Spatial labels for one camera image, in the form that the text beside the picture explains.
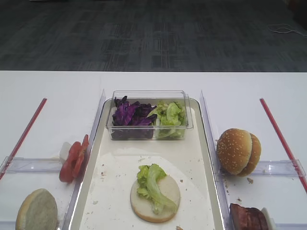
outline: clear plastic box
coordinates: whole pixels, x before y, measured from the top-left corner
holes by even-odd
[[[176,102],[184,109],[184,120],[179,126],[160,126],[159,119],[149,126],[115,126],[113,114],[116,112],[115,99],[122,99],[127,96],[130,104],[140,102],[141,104],[158,105],[163,101],[166,104]],[[106,122],[106,128],[112,140],[178,140],[184,139],[187,129],[193,128],[189,97],[181,90],[172,91],[114,91],[112,102]]]

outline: red straw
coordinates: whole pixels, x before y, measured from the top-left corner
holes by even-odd
[[[5,166],[4,166],[4,169],[2,171],[2,173],[0,174],[0,180],[1,178],[4,176],[5,174],[5,171],[8,169],[11,161],[13,160],[14,156],[16,155],[18,149],[20,148],[21,144],[23,143],[25,137],[27,136],[28,132],[30,131],[30,128],[32,127],[33,123],[35,122],[35,120],[37,119],[40,111],[42,110],[42,108],[44,107],[45,103],[47,101],[47,98],[44,98],[42,100],[42,102],[39,104],[37,110],[35,111],[33,117],[31,118],[29,124],[27,125],[27,127],[25,128],[23,134],[21,135],[21,137],[19,138],[17,144],[15,145],[13,151],[11,152],[10,156],[9,156],[9,159],[8,161],[6,162]]]
[[[268,115],[268,117],[269,117],[269,119],[270,119],[270,121],[271,121],[271,123],[272,123],[274,129],[275,129],[275,132],[277,133],[277,135],[278,135],[278,137],[279,137],[279,140],[281,141],[281,143],[282,143],[282,145],[283,145],[284,150],[285,150],[286,153],[288,154],[289,159],[290,159],[290,160],[295,160],[295,157],[294,157],[293,153],[291,152],[291,150],[290,150],[290,148],[289,148],[289,146],[288,146],[286,140],[284,139],[282,132],[281,132],[280,129],[278,128],[278,125],[277,125],[277,123],[276,123],[276,121],[275,121],[275,119],[274,119],[272,113],[270,112],[270,110],[269,110],[267,104],[265,103],[264,99],[261,98],[261,99],[260,99],[260,102],[261,102],[261,104],[262,104],[262,106],[263,106],[265,112],[267,113],[267,115]],[[297,172],[298,175],[303,175],[302,172],[301,172],[301,169],[300,169],[299,166],[298,166],[297,164],[295,164],[295,163],[294,163],[294,168],[295,168],[295,170],[296,170],[296,172]],[[307,181],[306,181],[306,178],[303,177],[303,176],[299,176],[299,179],[300,179],[300,181],[301,181],[301,183],[302,183],[302,185],[303,185],[305,191],[307,192]]]

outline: white cable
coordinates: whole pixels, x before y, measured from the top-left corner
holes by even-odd
[[[270,27],[272,26],[280,26],[278,27],[277,29],[273,30],[271,29]],[[304,38],[307,38],[307,34],[302,34],[301,32],[299,32],[298,30],[296,30],[295,28],[291,27],[290,25],[288,24],[273,24],[273,25],[268,25],[268,29],[271,31],[271,32],[274,32],[274,33],[278,33],[278,34],[288,34],[288,33],[297,33],[299,35],[302,35]]]

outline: white table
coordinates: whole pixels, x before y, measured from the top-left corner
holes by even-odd
[[[64,141],[81,141],[91,131],[103,89],[107,99],[114,90],[178,89],[197,100],[203,90],[217,137],[230,127],[246,129],[261,140],[261,160],[287,160],[259,102],[263,97],[294,156],[307,169],[306,86],[307,73],[0,71],[0,161],[9,156],[44,97],[47,103],[18,157],[54,157]]]

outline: white tray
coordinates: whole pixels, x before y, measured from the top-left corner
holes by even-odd
[[[104,105],[71,229],[223,229],[198,102],[190,100],[194,129],[187,130],[184,140],[170,141],[111,140],[105,128],[109,106],[110,100]],[[151,163],[159,164],[180,188],[178,213],[166,223],[146,222],[130,206],[138,166]]]

